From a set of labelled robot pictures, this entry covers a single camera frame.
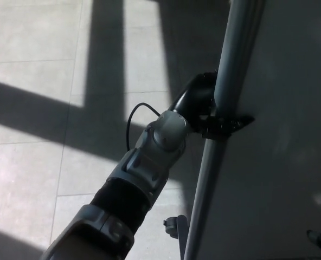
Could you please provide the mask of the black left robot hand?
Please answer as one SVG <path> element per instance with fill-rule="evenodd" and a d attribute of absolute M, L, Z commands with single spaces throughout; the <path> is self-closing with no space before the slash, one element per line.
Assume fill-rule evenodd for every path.
<path fill-rule="evenodd" d="M 217 71 L 196 75 L 168 110 L 183 116 L 194 133 L 205 139 L 223 140 L 254 121 L 250 115 L 214 116 Z"/>

